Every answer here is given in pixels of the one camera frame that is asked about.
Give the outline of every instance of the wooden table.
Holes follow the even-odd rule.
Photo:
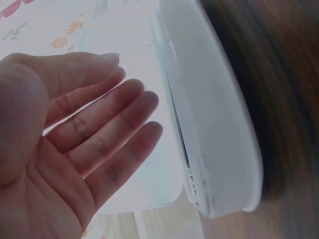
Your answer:
[[[201,0],[237,76],[264,160],[260,207],[207,239],[319,239],[319,0]]]

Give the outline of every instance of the white surface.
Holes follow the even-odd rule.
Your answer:
[[[131,212],[173,203],[183,189],[182,153],[170,95],[153,49],[147,12],[134,3],[114,6],[107,15],[87,26],[79,51],[120,53],[120,65],[126,70],[127,79],[140,79],[159,96],[159,107],[150,120],[165,127],[151,156],[100,212]]]
[[[237,81],[204,11],[195,0],[159,0],[154,28],[199,209],[209,217],[255,209],[263,181],[258,143]]]

